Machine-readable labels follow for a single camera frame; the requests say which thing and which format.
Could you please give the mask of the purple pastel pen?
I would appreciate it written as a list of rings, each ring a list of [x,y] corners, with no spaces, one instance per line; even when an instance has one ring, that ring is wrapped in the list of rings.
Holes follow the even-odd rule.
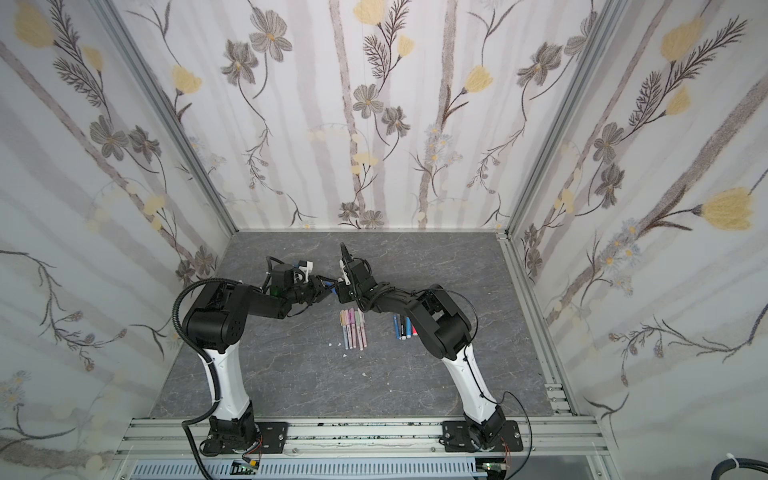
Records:
[[[356,337],[355,337],[355,327],[354,327],[354,323],[353,323],[353,320],[352,320],[352,318],[353,318],[352,317],[353,308],[350,308],[348,310],[349,310],[349,313],[350,313],[350,320],[352,321],[352,327],[353,327],[353,337],[354,337],[354,341],[355,341],[355,348],[354,349],[356,349],[357,348],[357,341],[356,341]]]

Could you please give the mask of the black white marker pen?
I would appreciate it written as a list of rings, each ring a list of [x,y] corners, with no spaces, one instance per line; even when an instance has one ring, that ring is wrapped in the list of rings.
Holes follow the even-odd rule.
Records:
[[[405,340],[407,338],[407,329],[406,329],[407,325],[406,325],[406,320],[404,316],[402,315],[399,316],[398,324],[399,324],[400,339]]]

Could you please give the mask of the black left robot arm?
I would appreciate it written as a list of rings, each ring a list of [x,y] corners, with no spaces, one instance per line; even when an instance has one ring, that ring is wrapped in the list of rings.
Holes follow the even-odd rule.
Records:
[[[240,341],[249,317],[282,320],[296,305],[324,300],[336,281],[313,273],[313,263],[267,259],[266,278],[255,286],[226,278],[194,282],[174,302],[171,321],[206,371],[211,406],[182,423],[195,454],[246,453],[262,435],[240,366]]]

